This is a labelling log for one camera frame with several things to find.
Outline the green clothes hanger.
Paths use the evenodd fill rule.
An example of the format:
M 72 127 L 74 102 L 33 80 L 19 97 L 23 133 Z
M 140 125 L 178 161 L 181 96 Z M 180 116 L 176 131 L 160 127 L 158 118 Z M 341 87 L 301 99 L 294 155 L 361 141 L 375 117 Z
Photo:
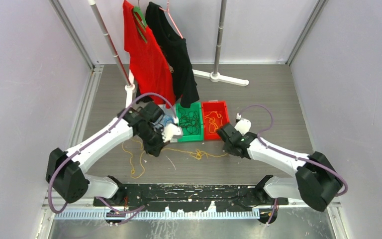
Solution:
M 134 23 L 137 28 L 137 31 L 140 34 L 143 41 L 147 43 L 148 42 L 146 37 L 147 22 L 145 20 L 143 12 L 141 11 L 141 8 L 138 6 L 134 6 L 132 9 L 132 13 L 135 18 Z

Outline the red t-shirt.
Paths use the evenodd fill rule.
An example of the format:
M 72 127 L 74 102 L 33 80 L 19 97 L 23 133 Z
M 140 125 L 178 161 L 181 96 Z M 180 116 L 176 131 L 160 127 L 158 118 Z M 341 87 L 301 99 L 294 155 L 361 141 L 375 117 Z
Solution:
M 130 55 L 129 68 L 137 83 L 136 97 L 153 92 L 166 98 L 172 105 L 176 101 L 173 78 L 168 62 L 147 24 L 147 43 L 143 41 L 134 23 L 132 9 L 128 1 L 123 2 L 124 49 Z

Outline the black t-shirt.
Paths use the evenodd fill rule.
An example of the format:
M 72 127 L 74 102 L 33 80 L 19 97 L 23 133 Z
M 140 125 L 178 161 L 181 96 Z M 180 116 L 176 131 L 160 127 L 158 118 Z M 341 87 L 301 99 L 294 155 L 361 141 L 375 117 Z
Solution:
M 192 103 L 199 101 L 199 94 L 186 39 L 175 32 L 161 6 L 154 2 L 148 3 L 145 20 L 168 62 L 176 101 L 183 108 L 189 108 Z

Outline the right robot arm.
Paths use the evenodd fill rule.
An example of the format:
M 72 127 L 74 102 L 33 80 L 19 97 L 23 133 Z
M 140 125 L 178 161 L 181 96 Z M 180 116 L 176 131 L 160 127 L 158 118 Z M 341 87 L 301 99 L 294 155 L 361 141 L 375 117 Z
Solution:
M 291 151 L 255 133 L 242 133 L 230 123 L 217 130 L 217 134 L 226 153 L 266 163 L 289 175 L 288 178 L 267 175 L 256 185 L 254 192 L 261 204 L 279 198 L 297 199 L 323 212 L 335 197 L 347 191 L 346 182 L 321 152 Z

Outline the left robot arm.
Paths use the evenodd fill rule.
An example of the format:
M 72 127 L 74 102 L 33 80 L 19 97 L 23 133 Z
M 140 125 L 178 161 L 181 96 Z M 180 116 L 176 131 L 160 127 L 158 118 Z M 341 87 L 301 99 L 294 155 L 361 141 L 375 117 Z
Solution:
M 122 110 L 107 126 L 82 143 L 67 149 L 50 152 L 45 180 L 67 204 L 82 197 L 94 197 L 98 205 L 103 201 L 112 206 L 124 202 L 126 189 L 113 176 L 88 175 L 88 170 L 119 144 L 138 136 L 145 152 L 158 156 L 166 145 L 162 129 L 157 126 L 164 111 L 150 102 L 137 109 Z

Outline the left rack pole with base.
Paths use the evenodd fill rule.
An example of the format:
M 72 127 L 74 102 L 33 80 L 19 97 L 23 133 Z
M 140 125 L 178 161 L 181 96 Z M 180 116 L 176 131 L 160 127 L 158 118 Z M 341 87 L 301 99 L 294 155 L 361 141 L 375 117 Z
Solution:
M 88 0 L 88 3 L 92 9 L 92 12 L 93 12 L 98 24 L 99 24 L 99 27 L 102 31 L 102 34 L 103 34 L 103 36 L 104 36 L 104 38 L 105 38 L 105 40 L 109 46 L 110 52 L 111 52 L 117 66 L 118 66 L 118 69 L 120 70 L 120 72 L 123 75 L 123 78 L 125 81 L 125 87 L 124 88 L 125 88 L 125 92 L 126 92 L 125 107 L 128 107 L 132 103 L 133 93 L 135 91 L 135 85 L 134 85 L 134 83 L 132 83 L 129 80 L 129 75 L 128 75 L 124 65 L 121 62 L 118 51 L 116 50 L 116 47 L 115 47 L 115 45 L 112 41 L 112 38 L 108 32 L 108 29 L 107 29 L 105 22 L 102 18 L 102 15 L 98 9 L 96 1 L 95 0 Z

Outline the white plastic bin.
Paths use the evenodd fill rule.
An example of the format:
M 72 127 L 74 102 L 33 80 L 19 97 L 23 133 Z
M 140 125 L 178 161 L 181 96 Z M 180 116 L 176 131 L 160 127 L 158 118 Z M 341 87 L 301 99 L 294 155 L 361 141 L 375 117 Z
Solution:
M 176 115 L 176 110 L 174 108 L 167 108 L 165 105 L 156 105 L 155 112 L 151 115 L 151 126 L 157 132 L 161 132 L 164 127 L 173 123 L 179 126 L 179 118 Z

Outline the red plastic bin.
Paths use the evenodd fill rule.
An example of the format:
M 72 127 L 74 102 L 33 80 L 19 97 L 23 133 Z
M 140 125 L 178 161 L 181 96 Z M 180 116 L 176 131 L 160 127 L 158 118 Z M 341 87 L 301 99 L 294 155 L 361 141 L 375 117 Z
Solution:
M 203 138 L 205 141 L 220 140 L 217 131 L 229 123 L 226 101 L 208 101 L 201 103 L 203 117 Z

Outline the green plastic bin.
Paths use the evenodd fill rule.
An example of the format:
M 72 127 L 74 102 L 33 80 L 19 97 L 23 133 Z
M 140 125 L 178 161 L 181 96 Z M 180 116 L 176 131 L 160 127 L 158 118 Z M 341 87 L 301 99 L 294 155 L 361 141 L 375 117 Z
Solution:
M 176 113 L 179 118 L 179 126 L 184 134 L 178 142 L 203 141 L 201 102 L 192 103 L 189 108 L 183 108 L 177 103 Z

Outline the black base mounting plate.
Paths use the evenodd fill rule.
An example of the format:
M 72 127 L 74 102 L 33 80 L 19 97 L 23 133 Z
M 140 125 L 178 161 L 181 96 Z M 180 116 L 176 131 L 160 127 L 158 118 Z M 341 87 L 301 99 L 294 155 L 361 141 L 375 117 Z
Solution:
M 98 198 L 113 207 L 141 206 L 148 212 L 248 212 L 256 207 L 271 208 L 274 200 L 254 185 L 219 184 L 121 184 L 118 191 L 89 187 L 86 197 L 93 197 L 94 206 L 104 206 Z

